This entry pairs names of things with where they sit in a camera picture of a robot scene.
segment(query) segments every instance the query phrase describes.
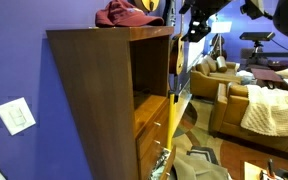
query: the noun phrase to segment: armchair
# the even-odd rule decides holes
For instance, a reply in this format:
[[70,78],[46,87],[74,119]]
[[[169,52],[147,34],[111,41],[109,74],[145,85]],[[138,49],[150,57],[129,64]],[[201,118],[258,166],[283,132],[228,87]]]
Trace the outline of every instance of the armchair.
[[236,83],[219,84],[209,121],[209,132],[244,139],[288,153],[288,136],[267,136],[242,128],[241,121],[249,105],[248,89]]
[[235,74],[235,62],[225,62],[222,58],[217,58],[215,61],[209,55],[205,55],[191,69],[191,94],[214,100],[219,83],[236,82],[241,84],[242,78]]

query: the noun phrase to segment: light switch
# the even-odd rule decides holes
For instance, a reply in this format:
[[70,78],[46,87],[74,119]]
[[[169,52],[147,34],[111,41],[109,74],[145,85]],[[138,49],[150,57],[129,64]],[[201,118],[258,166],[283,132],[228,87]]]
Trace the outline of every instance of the light switch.
[[0,117],[11,135],[36,123],[24,98],[0,105]]

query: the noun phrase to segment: chair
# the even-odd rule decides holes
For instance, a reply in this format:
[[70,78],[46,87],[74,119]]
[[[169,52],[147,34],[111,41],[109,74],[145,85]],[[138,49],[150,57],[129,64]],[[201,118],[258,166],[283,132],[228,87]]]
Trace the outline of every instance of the chair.
[[216,61],[205,55],[190,72],[190,92],[194,96],[214,100],[219,83],[236,82],[242,78],[236,76],[236,63],[221,58]]

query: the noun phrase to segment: wooden cabinet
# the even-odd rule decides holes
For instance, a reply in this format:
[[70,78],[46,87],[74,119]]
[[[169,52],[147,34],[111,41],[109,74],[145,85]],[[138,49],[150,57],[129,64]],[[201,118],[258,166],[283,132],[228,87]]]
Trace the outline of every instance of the wooden cabinet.
[[173,27],[47,31],[95,180],[147,179],[166,146],[173,31]]

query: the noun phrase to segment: stool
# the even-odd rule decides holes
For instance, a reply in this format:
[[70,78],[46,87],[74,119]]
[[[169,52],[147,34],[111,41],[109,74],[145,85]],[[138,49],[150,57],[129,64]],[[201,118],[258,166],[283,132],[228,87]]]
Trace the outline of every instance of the stool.
[[271,61],[267,62],[267,66],[273,71],[281,71],[288,68],[288,61]]

